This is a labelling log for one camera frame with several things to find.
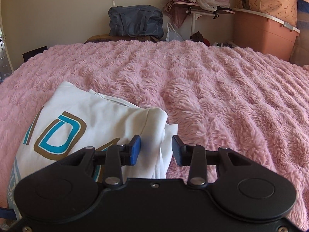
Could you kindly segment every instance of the cardboard box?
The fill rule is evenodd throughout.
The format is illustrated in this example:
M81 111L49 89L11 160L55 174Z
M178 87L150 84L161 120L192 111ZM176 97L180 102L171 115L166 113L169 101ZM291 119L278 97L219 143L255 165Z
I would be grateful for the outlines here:
M151 42L158 42L160 41L159 39L153 37L153 36L138 36L138 37L130 37L130 36L110 36L108 34L105 35L98 35L98 36L93 36L89 38L86 43L100 43L100 42L117 42L119 40L124 40L124 41L131 41L131 40L137 40L137 41L151 41Z

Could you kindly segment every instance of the small table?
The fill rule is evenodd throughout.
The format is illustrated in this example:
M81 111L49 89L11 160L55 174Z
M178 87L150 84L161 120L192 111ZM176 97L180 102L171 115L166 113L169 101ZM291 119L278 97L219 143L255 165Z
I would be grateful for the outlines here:
M200 16L211 16L213 19L219 17L219 14L232 15L235 14L231 9L219 8L216 11L209 11L202 9L196 3L187 3L187 2L174 2L172 6L178 6L182 8L187 8L188 16L192 14L192 24L191 24L191 36L195 33L195 22Z

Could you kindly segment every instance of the silver screw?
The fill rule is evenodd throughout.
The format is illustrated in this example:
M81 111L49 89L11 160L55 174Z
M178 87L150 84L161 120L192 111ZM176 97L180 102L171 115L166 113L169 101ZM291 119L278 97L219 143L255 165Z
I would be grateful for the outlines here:
M109 185L117 185L120 183L120 179L117 177L107 177L105 179L105 182L106 184L109 184Z
M26 227L23 227L23 232L32 232L32 229L26 226Z
M289 231L288 228L285 226L278 228L278 232L288 232L288 231Z
M203 185L206 183L205 179L201 178L201 177L194 177L190 180L191 184L193 185L197 185L197 186L200 186L200 185Z
M152 188L158 188L160 185L158 183L151 184Z

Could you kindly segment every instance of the door frame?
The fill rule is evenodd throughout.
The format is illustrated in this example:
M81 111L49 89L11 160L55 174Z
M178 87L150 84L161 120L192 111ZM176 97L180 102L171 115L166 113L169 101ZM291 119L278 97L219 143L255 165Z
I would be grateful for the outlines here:
M11 63L11 59L9 57L9 52L7 51L7 45L5 43L5 34L4 34L4 31L3 31L3 24L2 24L2 13L1 13L1 0L0 0L0 27L1 27L1 32L2 32L2 41L4 43L4 48L5 48L5 54L7 56L7 59L9 61L9 65L10 65L10 68L11 68L11 71L12 73L14 72L14 69L13 69L13 66L12 66L12 63Z

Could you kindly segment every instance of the gray duffel bag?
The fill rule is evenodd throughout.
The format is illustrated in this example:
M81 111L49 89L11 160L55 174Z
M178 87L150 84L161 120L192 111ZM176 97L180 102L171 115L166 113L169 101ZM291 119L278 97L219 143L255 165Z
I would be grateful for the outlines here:
M110 36L164 36L162 11L150 5L111 7Z

